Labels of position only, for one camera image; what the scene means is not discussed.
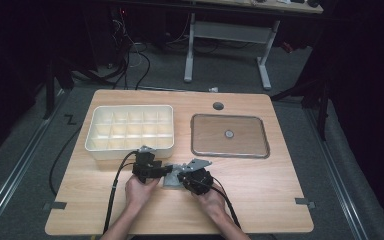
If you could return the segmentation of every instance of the gray carpet floor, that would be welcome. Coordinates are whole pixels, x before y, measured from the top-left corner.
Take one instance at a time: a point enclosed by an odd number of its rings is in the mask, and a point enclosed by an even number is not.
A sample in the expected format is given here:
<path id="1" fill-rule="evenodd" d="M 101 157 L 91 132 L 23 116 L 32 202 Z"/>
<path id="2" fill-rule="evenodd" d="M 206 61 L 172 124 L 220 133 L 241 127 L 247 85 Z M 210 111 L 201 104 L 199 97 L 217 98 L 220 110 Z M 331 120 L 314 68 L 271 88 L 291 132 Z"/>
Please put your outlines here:
<path id="1" fill-rule="evenodd" d="M 209 54 L 196 53 L 192 83 L 183 82 L 186 50 L 175 45 L 165 51 L 144 45 L 137 49 L 145 54 L 151 67 L 141 85 L 144 89 L 164 88 L 184 91 L 203 91 L 217 87 L 219 92 L 262 93 L 274 95 L 295 84 L 311 49 L 300 49 L 286 53 L 273 48 L 267 62 L 272 90 L 262 88 L 255 57 L 262 50 L 261 45 L 243 48 L 219 47 Z M 197 51 L 209 51 L 211 47 L 197 47 Z M 147 69 L 147 61 L 136 53 L 131 53 L 127 75 L 129 89 L 140 79 Z M 118 85 L 124 88 L 124 79 Z M 31 163 L 7 206 L 0 214 L 0 239 L 91 239 L 91 236 L 48 236 L 45 224 L 49 211 L 45 203 L 54 200 L 49 187 L 51 167 L 70 136 L 80 127 L 96 89 L 108 88 L 89 81 L 76 80 L 74 89 L 65 96 L 55 117 L 35 151 Z M 338 195 L 329 177 L 324 153 L 318 136 L 314 134 L 306 111 L 301 108 L 300 98 L 288 97 L 274 102 L 282 132 L 284 134 L 293 164 L 295 166 L 304 195 L 315 203 L 310 209 L 314 230 L 306 234 L 276 234 L 277 239 L 355 239 L 346 215 L 338 200 Z M 0 149 L 0 189 L 19 161 L 35 130 L 43 123 L 45 114 L 45 93 L 37 96 L 37 104 L 16 123 L 12 133 Z M 68 124 L 67 115 L 72 115 Z M 329 118 L 326 125 L 330 152 L 337 164 L 344 184 L 354 200 L 355 208 L 363 223 L 367 239 L 384 239 L 384 215 L 376 197 L 367 184 L 364 175 L 348 148 L 334 107 L 329 105 Z M 74 147 L 76 138 L 58 158 L 52 176 L 52 183 L 58 189 L 65 168 Z M 270 235 L 252 235 L 252 239 L 273 239 Z"/>

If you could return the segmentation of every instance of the dark background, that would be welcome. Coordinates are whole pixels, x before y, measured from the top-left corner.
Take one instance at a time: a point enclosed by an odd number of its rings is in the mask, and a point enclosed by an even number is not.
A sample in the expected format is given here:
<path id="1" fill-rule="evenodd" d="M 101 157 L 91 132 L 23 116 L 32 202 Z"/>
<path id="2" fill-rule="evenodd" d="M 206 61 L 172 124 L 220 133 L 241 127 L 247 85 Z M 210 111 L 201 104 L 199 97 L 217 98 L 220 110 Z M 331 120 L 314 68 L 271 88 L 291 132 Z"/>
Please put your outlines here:
<path id="1" fill-rule="evenodd" d="M 384 208 L 384 1 L 325 0 L 322 6 L 325 16 L 353 19 L 353 24 L 321 31 L 317 23 L 285 21 L 276 45 L 314 47 L 297 84 L 314 79 L 329 83 L 329 97 L 349 145 Z M 114 61 L 108 9 L 103 4 L 0 1 L 0 144 L 35 104 L 51 56 L 67 57 L 91 70 Z M 138 29 L 133 37 L 163 49 L 169 40 L 165 32 L 181 32 L 184 25 L 179 23 L 186 16 L 136 8 L 125 20 Z"/>

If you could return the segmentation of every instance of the wooden table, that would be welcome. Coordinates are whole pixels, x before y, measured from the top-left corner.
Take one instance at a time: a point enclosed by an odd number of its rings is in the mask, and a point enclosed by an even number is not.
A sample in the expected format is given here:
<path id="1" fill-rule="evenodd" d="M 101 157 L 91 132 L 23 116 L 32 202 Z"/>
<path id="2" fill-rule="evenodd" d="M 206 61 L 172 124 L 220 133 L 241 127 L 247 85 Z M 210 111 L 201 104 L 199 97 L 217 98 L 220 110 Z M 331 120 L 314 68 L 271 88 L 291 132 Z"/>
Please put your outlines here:
<path id="1" fill-rule="evenodd" d="M 221 111 L 213 109 L 214 102 L 222 102 L 225 108 Z M 269 158 L 200 158 L 213 162 L 206 169 L 223 184 L 244 232 L 312 231 L 313 222 L 307 206 L 295 203 L 295 198 L 304 196 L 267 95 L 98 90 L 92 99 L 56 197 L 57 202 L 66 202 L 67 205 L 65 209 L 52 209 L 45 227 L 48 234 L 102 233 L 111 185 L 121 159 L 97 161 L 86 151 L 85 140 L 92 113 L 98 106 L 144 104 L 168 104 L 174 109 L 174 151 L 172 157 L 163 159 L 163 164 L 189 163 L 195 157 L 190 149 L 190 120 L 196 113 L 252 115 L 261 118 L 270 145 Z M 125 205 L 124 183 L 131 174 L 130 166 L 120 174 L 112 221 Z M 218 233 L 190 192 L 162 188 L 162 182 L 132 226 L 131 234 Z"/>

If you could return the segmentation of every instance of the person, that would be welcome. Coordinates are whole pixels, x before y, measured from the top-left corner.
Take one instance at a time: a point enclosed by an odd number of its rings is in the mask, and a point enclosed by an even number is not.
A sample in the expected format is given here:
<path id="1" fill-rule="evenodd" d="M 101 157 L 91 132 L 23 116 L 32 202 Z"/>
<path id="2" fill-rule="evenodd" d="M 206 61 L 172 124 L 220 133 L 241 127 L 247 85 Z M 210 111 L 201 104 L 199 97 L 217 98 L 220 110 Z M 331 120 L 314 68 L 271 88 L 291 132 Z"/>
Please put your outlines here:
<path id="1" fill-rule="evenodd" d="M 126 207 L 100 239 L 127 239 L 130 227 L 152 196 L 159 181 L 160 179 L 153 179 L 152 181 L 143 184 L 135 175 L 132 175 L 126 182 L 125 187 Z M 217 184 L 214 184 L 213 186 L 223 192 L 222 188 Z M 216 224 L 221 235 L 225 239 L 250 239 L 238 226 L 235 225 L 233 220 L 226 213 L 225 200 L 219 193 L 210 189 L 210 191 L 205 194 L 191 194 L 198 201 L 201 209 Z"/>

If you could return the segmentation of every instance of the desk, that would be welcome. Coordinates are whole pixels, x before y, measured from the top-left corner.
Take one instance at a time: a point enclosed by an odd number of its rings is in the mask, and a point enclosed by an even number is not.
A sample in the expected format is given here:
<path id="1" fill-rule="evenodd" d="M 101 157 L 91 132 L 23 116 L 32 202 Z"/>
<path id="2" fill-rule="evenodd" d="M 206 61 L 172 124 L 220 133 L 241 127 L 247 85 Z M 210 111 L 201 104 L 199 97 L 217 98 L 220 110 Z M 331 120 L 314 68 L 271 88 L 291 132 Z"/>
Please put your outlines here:
<path id="1" fill-rule="evenodd" d="M 222 102 L 224 109 L 213 109 L 214 102 Z M 162 159 L 163 164 L 188 163 L 194 158 L 190 150 L 190 120 L 195 113 L 261 118 L 270 145 L 269 158 L 200 158 L 213 162 L 206 169 L 223 184 L 246 233 L 312 231 L 313 222 L 307 206 L 295 203 L 295 198 L 304 196 L 267 95 L 98 90 L 56 197 L 57 202 L 67 205 L 65 209 L 51 211 L 45 227 L 48 234 L 102 233 L 111 185 L 121 159 L 96 161 L 85 150 L 92 113 L 98 106 L 143 104 L 168 104 L 174 109 L 175 145 L 172 157 Z M 129 167 L 120 174 L 111 221 L 125 205 L 124 182 L 132 174 Z M 131 234 L 218 233 L 188 191 L 164 189 L 162 182 L 132 226 Z"/>
<path id="2" fill-rule="evenodd" d="M 260 9 L 270 9 L 278 11 L 291 11 L 302 13 L 321 14 L 323 9 L 318 6 L 310 7 L 305 3 L 284 4 L 275 0 L 268 0 L 265 3 L 253 4 L 252 0 L 195 0 L 203 3 L 225 4 L 241 7 L 253 7 Z M 257 66 L 260 71 L 261 82 L 265 90 L 271 89 L 269 76 L 266 69 L 266 61 L 273 45 L 274 38 L 279 27 L 280 21 L 276 20 L 271 28 L 251 27 L 243 25 L 212 23 L 206 21 L 195 21 L 195 14 L 191 14 L 191 23 L 189 28 L 189 48 L 186 56 L 185 82 L 192 81 L 193 73 L 193 45 L 195 37 L 214 38 L 221 40 L 242 41 L 251 43 L 265 44 L 262 56 L 257 58 Z"/>

